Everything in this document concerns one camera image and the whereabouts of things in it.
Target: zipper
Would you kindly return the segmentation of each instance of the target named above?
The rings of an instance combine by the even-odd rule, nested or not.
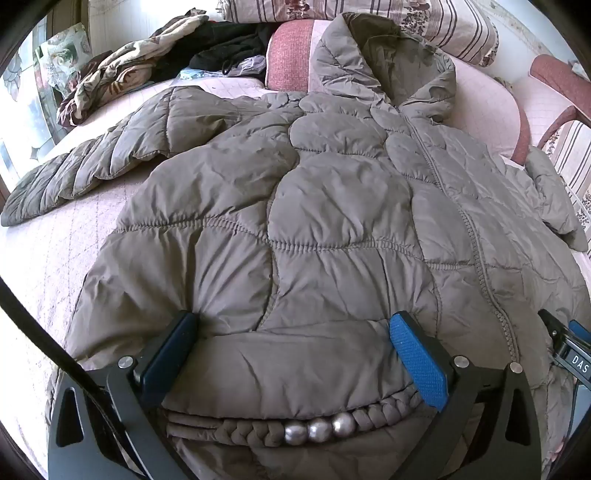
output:
[[[433,174],[433,178],[435,179],[435,185],[438,189],[440,189],[443,194],[450,199],[457,208],[457,211],[460,213],[462,220],[464,221],[464,225],[466,226],[466,230],[468,231],[468,235],[470,235],[470,243],[472,244],[472,254],[474,255],[474,266],[476,268],[476,273],[478,275],[478,282],[480,284],[480,291],[482,292],[486,302],[491,306],[493,309],[494,314],[499,319],[501,323],[501,327],[503,328],[503,333],[505,334],[505,340],[507,342],[507,347],[509,347],[509,354],[511,356],[511,360],[514,362],[519,362],[519,352],[517,348],[517,342],[515,340],[515,335],[513,334],[511,324],[509,322],[509,318],[507,314],[502,310],[501,306],[497,303],[496,299],[494,298],[489,286],[488,286],[488,279],[486,276],[486,268],[484,265],[484,260],[482,259],[482,255],[480,254],[480,245],[478,242],[478,237],[476,236],[476,228],[472,224],[472,219],[470,216],[455,202],[450,196],[447,194],[445,189],[443,188],[443,182],[441,181],[441,177],[439,176],[439,172],[435,167],[435,163],[431,158],[431,155],[427,151],[427,147],[425,147],[423,143],[423,139],[419,135],[415,126],[410,122],[408,117],[402,115],[404,120],[406,121],[407,125],[411,131],[411,137],[413,137],[416,141],[418,146],[421,149],[421,153],[423,158],[427,162],[431,173]]]

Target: pillow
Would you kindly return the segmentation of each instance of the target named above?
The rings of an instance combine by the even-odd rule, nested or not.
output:
[[[494,61],[499,47],[495,26],[472,0],[220,0],[219,8],[225,20],[243,23],[332,20],[342,12],[380,15],[483,67]]]
[[[591,210],[591,128],[578,120],[566,122],[544,144],[543,149],[567,189]],[[581,223],[589,219],[581,213]]]
[[[75,88],[76,74],[92,59],[86,30],[82,23],[53,35],[35,50],[47,83],[63,97]]]
[[[322,91],[310,62],[328,20],[294,20],[281,25],[267,50],[267,88],[280,91]],[[456,107],[446,125],[482,140],[498,153],[523,165],[530,144],[527,119],[501,84],[467,63],[456,64]]]

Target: puffer jacket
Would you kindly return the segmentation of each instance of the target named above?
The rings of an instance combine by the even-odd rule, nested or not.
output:
[[[99,368],[191,310],[199,341],[162,411],[200,478],[388,479],[434,414],[388,337],[408,310],[452,355],[523,365],[547,465],[572,379],[537,312],[591,317],[569,251],[586,240],[548,158],[508,167],[440,125],[452,61],[385,18],[337,17],[313,68],[324,93],[173,87],[21,182],[4,225],[168,158],[100,250],[67,350]],[[288,422],[342,412],[350,437],[285,443]]]

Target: black cable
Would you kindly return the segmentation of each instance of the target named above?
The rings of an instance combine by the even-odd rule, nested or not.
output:
[[[49,335],[31,316],[22,303],[0,277],[0,308],[6,312],[19,330],[46,354],[59,368],[76,382],[100,411],[119,444],[130,454],[135,453],[125,436],[125,427],[117,418],[110,405],[104,400],[104,392],[90,375]]]

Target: metal bead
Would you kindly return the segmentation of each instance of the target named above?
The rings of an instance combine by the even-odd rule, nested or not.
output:
[[[339,438],[346,438],[353,435],[353,432],[357,428],[355,418],[348,411],[337,413],[332,418],[332,424],[333,433]]]
[[[509,368],[511,368],[511,371],[515,374],[520,374],[523,371],[523,367],[517,362],[511,362]]]
[[[284,439],[288,445],[302,445],[308,439],[308,428],[299,420],[290,420],[285,424]]]
[[[119,361],[117,362],[117,366],[119,368],[128,368],[131,367],[131,365],[134,364],[134,358],[131,356],[122,356],[121,358],[119,358]]]
[[[470,361],[465,356],[461,355],[455,357],[453,359],[453,362],[456,364],[456,367],[458,368],[466,368],[468,365],[470,365]]]
[[[311,442],[325,442],[331,435],[332,425],[328,420],[318,417],[308,422],[308,438]]]

